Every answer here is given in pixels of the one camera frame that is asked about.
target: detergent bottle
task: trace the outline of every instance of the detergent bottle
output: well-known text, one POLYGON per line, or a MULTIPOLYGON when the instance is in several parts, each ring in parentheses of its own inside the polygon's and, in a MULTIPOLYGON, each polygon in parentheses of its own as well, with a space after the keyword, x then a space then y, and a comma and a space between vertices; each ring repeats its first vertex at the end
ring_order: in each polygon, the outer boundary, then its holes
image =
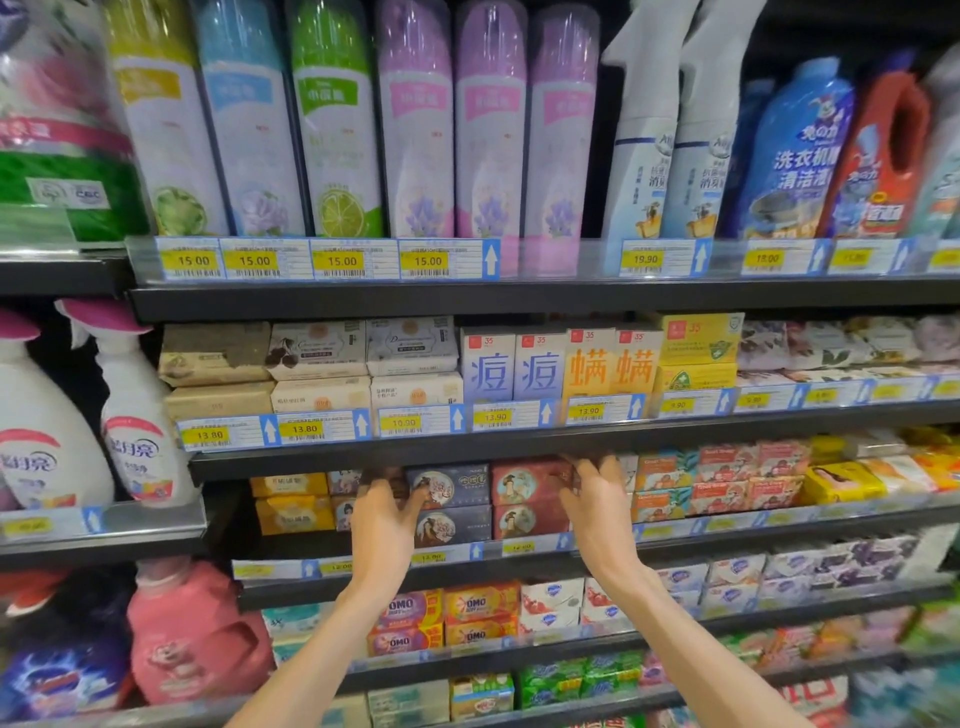
POLYGON ((818 237, 897 237, 910 219, 930 125, 930 102, 909 72, 915 55, 888 59, 858 101, 818 237))
POLYGON ((736 236, 736 200, 743 189, 750 160, 754 155, 756 127, 774 95, 776 82, 773 79, 753 79, 743 85, 740 96, 740 113, 736 117, 736 135, 730 154, 730 169, 727 171, 727 186, 723 192, 723 205, 720 207, 720 222, 717 235, 736 236))
POLYGON ((680 123, 666 185, 663 237, 712 237, 723 200, 740 66, 766 0, 704 0, 680 54, 680 123))
POLYGON ((960 43, 937 61, 923 86, 933 102, 933 123, 907 234, 940 239, 960 203, 960 43))
POLYGON ((735 209, 738 238, 811 238, 851 124, 835 57, 801 63, 763 112, 735 209))
POLYGON ((284 61, 269 0, 193 0, 206 99, 238 235, 303 235, 284 61))
POLYGON ((453 237, 453 71, 443 0, 376 7, 387 209, 394 237, 453 237))
POLYGON ((505 277, 519 262, 526 25, 513 0, 474 0, 457 35, 457 235, 500 238, 505 277))
POLYGON ((626 72, 603 216, 604 275, 616 276, 624 240, 660 237, 680 105, 680 53, 697 0, 633 0, 600 57, 626 72))
POLYGON ((575 276, 587 192, 600 17, 562 3, 534 18, 522 272, 575 276))
POLYGON ((140 349, 140 334, 152 327, 138 324, 119 301, 60 299, 56 306, 71 321, 74 349, 91 335, 97 340, 97 364, 110 390, 101 429, 124 487, 149 506, 196 500, 187 454, 163 408, 170 389, 140 349))
POLYGON ((290 34, 317 235, 381 237, 372 51, 363 8, 354 0, 300 0, 290 34))
POLYGON ((107 0, 113 74, 161 235, 229 235, 186 0, 107 0))
POLYGON ((0 473, 24 508, 108 505, 113 476, 76 405, 26 343, 40 329, 0 308, 0 473))
POLYGON ((256 691, 270 675, 270 637, 240 614, 225 575, 189 556, 137 562, 127 616, 133 678, 152 705, 256 691))

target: forearm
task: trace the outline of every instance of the forearm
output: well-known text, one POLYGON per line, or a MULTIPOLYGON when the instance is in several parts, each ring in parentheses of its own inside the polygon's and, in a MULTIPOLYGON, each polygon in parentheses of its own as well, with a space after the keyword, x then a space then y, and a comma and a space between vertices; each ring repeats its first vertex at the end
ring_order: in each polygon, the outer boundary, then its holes
POLYGON ((611 594, 663 663, 704 728, 810 728, 767 682, 677 604, 657 573, 636 573, 611 594))
POLYGON ((337 597, 333 613, 233 717, 228 728, 320 725, 358 645, 383 611, 382 604, 382 595, 350 584, 337 597))

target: store shelf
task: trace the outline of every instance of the store shelf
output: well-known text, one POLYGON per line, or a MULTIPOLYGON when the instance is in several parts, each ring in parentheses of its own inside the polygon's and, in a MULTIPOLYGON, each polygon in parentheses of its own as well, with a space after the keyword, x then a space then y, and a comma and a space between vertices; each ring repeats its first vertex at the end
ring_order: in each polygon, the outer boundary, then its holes
POLYGON ((519 280, 497 283, 209 283, 134 288, 146 323, 438 314, 739 311, 956 304, 950 278, 519 280))
POLYGON ((204 452, 190 461, 190 472, 198 482, 232 480, 351 468, 476 462, 561 452, 591 455, 611 450, 636 452, 666 447, 686 448, 710 442, 776 440, 808 437, 825 431, 952 422, 960 422, 960 400, 204 452))
MULTIPOLYGON (((919 588, 900 588, 888 594, 860 595, 820 604, 807 604, 789 609, 768 610, 701 623, 712 634, 810 624, 822 619, 865 614, 881 609, 921 604, 950 596, 950 585, 919 588)), ((344 678, 339 694, 412 685, 425 680, 444 680, 449 677, 478 672, 509 672, 529 665, 552 663, 590 655, 642 649, 646 641, 637 632, 624 632, 588 640, 571 640, 548 644, 526 644, 493 652, 450 657, 433 662, 417 662, 396 667, 380 667, 352 672, 344 678)))
MULTIPOLYGON (((723 554, 758 552, 773 546, 865 538, 892 530, 914 530, 955 522, 960 522, 960 505, 941 505, 877 516, 664 539, 640 544, 637 553, 645 564, 659 568, 687 560, 715 559, 723 554)), ((348 554, 349 534, 321 532, 265 538, 260 541, 256 553, 247 556, 269 560, 348 554)), ((584 575, 588 575, 587 567, 576 552, 543 553, 410 569, 400 590, 411 592, 510 579, 565 579, 584 575)), ((243 584, 238 600, 244 611, 313 604, 332 601, 348 583, 348 576, 249 581, 243 584)))
POLYGON ((0 297, 110 296, 133 285, 126 251, 5 251, 0 255, 0 297))
POLYGON ((54 532, 50 540, 0 541, 0 571, 78 569, 182 554, 206 556, 219 541, 238 502, 238 494, 224 493, 175 508, 117 503, 103 512, 102 534, 57 539, 54 532))

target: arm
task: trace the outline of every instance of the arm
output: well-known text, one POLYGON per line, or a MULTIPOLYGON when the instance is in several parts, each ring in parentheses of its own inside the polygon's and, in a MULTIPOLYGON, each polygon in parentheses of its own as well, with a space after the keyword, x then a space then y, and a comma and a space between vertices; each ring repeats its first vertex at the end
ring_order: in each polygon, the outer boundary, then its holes
POLYGON ((640 563, 615 457, 577 463, 580 493, 560 490, 590 573, 630 618, 704 728, 810 728, 767 682, 698 624, 640 563))
POLYGON ((353 655, 366 643, 410 567, 421 489, 399 511, 386 480, 363 486, 351 521, 353 577, 332 614, 294 658, 280 666, 228 728, 315 728, 336 695, 353 655))

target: white arrow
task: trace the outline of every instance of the white arrow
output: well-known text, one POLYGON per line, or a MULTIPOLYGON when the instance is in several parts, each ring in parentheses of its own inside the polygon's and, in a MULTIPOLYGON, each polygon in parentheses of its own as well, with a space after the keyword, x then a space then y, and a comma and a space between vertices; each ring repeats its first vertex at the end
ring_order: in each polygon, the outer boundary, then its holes
POLYGON ((894 260, 893 270, 898 271, 900 269, 900 266, 903 265, 903 263, 906 261, 907 247, 908 246, 905 241, 900 243, 900 248, 897 250, 897 257, 894 260))
POLYGON ((694 273, 700 273, 704 270, 704 263, 707 262, 707 246, 700 245, 697 247, 697 260, 693 268, 694 273))
POLYGON ((824 259, 824 246, 818 245, 813 250, 813 260, 810 261, 810 270, 820 270, 820 262, 824 259))
POLYGON ((487 275, 492 276, 496 272, 496 253, 493 251, 493 245, 487 249, 484 262, 487 263, 487 275))

